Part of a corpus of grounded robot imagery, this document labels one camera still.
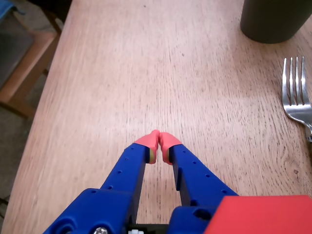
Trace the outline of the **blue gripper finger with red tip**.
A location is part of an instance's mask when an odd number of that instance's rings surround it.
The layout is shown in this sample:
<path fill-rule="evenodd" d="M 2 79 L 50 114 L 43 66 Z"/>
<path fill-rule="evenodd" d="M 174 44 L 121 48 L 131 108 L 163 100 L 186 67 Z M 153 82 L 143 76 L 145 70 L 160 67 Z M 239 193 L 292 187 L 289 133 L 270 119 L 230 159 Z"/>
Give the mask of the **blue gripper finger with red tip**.
<path fill-rule="evenodd" d="M 202 234 L 222 199 L 236 195 L 190 150 L 169 133 L 160 133 L 163 161 L 172 165 L 181 206 L 172 212 L 167 233 Z"/>
<path fill-rule="evenodd" d="M 159 131 L 127 147 L 100 188 L 84 190 L 47 234 L 124 234 L 137 218 L 146 164 L 156 161 Z"/>

